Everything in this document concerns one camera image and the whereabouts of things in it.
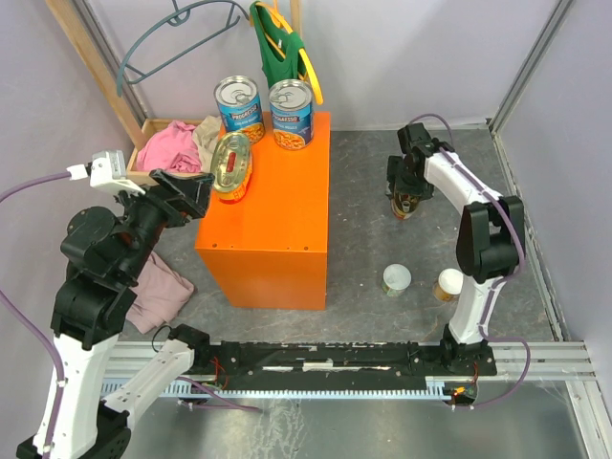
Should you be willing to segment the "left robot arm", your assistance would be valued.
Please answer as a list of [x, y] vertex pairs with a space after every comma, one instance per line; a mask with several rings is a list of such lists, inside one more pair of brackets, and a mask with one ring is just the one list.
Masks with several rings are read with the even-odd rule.
[[19, 458], [119, 458], [143, 413], [187, 370], [211, 362], [208, 334], [174, 328], [154, 357], [123, 388], [100, 397], [106, 366], [118, 342], [134, 291], [165, 229], [205, 217], [214, 177], [179, 178], [160, 169], [155, 185], [117, 201], [122, 216], [104, 207], [78, 212], [60, 245], [66, 280], [55, 296], [52, 339], [44, 339], [54, 377], [38, 432], [18, 445]]

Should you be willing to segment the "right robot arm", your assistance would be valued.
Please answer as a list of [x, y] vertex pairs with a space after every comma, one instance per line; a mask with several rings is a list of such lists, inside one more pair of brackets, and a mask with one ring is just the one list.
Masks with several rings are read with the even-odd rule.
[[475, 177], [438, 139], [400, 140], [387, 162], [391, 208], [405, 220], [439, 189], [461, 214], [456, 258], [463, 276], [458, 305], [431, 355], [451, 374], [489, 356], [489, 321], [502, 288], [524, 266], [524, 206]]

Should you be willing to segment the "blue soup can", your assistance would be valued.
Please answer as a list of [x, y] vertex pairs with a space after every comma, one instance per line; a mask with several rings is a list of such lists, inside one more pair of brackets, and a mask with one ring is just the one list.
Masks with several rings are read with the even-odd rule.
[[261, 100], [256, 83], [246, 76], [228, 76], [213, 92], [227, 132], [245, 134], [251, 144], [265, 136]]

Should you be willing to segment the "oval red sardine tin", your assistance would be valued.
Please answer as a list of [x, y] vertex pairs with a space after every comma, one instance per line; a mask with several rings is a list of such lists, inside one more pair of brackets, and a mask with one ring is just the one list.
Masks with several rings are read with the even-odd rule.
[[251, 142], [239, 132], [225, 134], [216, 144], [210, 172], [213, 188], [221, 202], [235, 204], [249, 189], [252, 175]]

